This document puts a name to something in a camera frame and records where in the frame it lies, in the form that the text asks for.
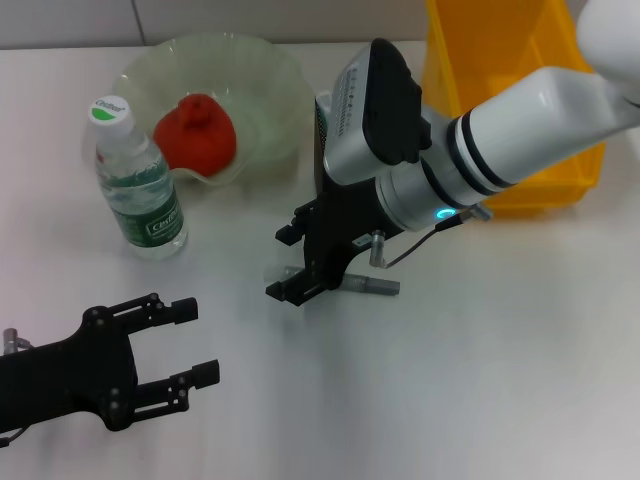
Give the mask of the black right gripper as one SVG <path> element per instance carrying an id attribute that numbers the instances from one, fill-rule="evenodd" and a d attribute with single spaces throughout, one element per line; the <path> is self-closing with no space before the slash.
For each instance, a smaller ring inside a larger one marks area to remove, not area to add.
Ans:
<path id="1" fill-rule="evenodd" d="M 316 176 L 316 187 L 316 199 L 296 208 L 290 223 L 275 234 L 287 246 L 304 239 L 305 271 L 265 290 L 269 297 L 294 306 L 341 285 L 351 261 L 370 247 L 357 246 L 355 240 L 376 231 L 386 238 L 403 232 L 384 211 L 374 179 L 340 186 L 322 173 Z"/>

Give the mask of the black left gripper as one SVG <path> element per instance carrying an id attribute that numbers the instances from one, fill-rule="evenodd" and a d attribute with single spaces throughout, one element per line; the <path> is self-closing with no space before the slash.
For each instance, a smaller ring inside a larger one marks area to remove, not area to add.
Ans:
<path id="1" fill-rule="evenodd" d="M 138 385 L 128 334 L 198 319 L 190 297 L 164 303 L 151 293 L 85 311 L 70 337 L 1 357 L 1 430 L 10 432 L 77 412 L 110 431 L 189 410 L 189 390 L 220 382 L 211 360 L 164 380 Z"/>

